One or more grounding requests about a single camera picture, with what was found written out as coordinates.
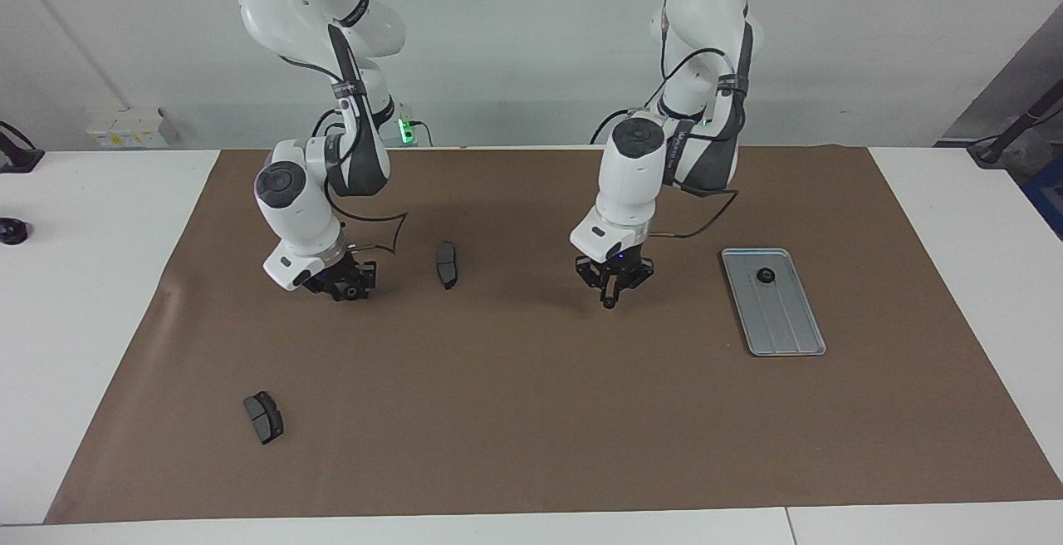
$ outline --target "white robotic arm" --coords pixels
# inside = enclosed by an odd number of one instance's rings
[[[326,73],[345,132],[277,144],[255,181],[263,217],[280,245],[264,268],[282,288],[359,300],[375,287],[375,265],[354,261],[326,190],[372,197],[390,177],[379,127],[398,136],[394,100],[367,57],[402,49],[406,30],[377,0],[238,0],[248,32],[289,64]]]
[[[651,108],[613,129],[595,205],[571,235],[584,254],[576,258],[577,273],[608,309],[620,292],[653,275],[642,244],[661,185],[710,197],[733,177],[749,65],[762,34],[747,0],[668,0],[654,30],[672,71]]]

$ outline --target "black pole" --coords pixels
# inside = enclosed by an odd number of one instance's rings
[[[975,144],[975,147],[968,147],[967,152],[975,158],[979,167],[989,168],[995,166],[1000,160],[1000,155],[1003,154],[1005,149],[1010,147],[1026,130],[1033,127],[1033,124],[1036,124],[1048,113],[1048,109],[1060,100],[1063,100],[1063,80],[1060,80],[1056,83],[1056,86],[1049,88],[1047,93],[1041,97],[1020,118],[1015,120],[1011,124],[1011,127],[1005,130],[1000,134],[1000,137],[994,140],[993,143],[988,147],[977,147]]]
[[[3,132],[0,132],[0,152],[11,159],[11,164],[0,167],[0,173],[30,173],[45,155],[45,151],[23,151],[15,147]]]

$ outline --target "white electrical box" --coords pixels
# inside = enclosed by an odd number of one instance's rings
[[[156,108],[129,108],[97,116],[85,130],[99,148],[170,148],[173,125]]]

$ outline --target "table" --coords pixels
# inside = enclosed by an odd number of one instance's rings
[[[1063,464],[1059,336],[1063,245],[1006,173],[961,151],[873,149],[880,170],[1057,474]],[[0,177],[0,215],[35,224],[0,250],[0,522],[41,522],[129,344],[217,152],[50,154]],[[539,516],[203,521],[6,527],[6,542],[223,542],[260,532],[321,541],[809,543],[1063,541],[1063,501]]]

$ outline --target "brown mat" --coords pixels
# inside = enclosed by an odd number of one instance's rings
[[[1063,498],[866,151],[746,149],[731,211],[651,242],[657,275],[612,311],[568,243],[598,156],[396,152],[344,204],[408,209],[399,257],[337,304],[264,275],[265,156],[225,152],[47,522]],[[722,202],[659,204],[684,231]],[[793,253],[824,358],[746,352],[719,254],[753,245]],[[258,390],[287,428],[265,447]]]

